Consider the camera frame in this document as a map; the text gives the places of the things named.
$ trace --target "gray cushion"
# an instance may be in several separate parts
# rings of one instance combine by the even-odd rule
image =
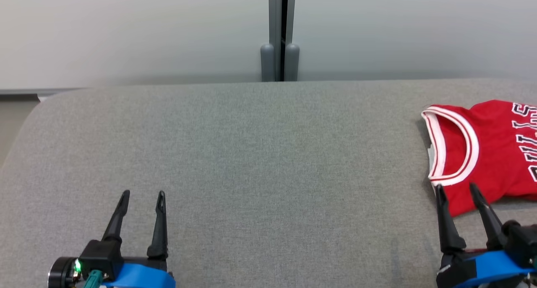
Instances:
[[[537,103],[511,80],[119,87],[61,93],[0,173],[0,286],[42,287],[131,190],[123,255],[144,255],[167,193],[178,287],[435,286],[441,253],[420,112]],[[535,223],[537,206],[495,206]],[[476,213],[456,219],[485,246]]]

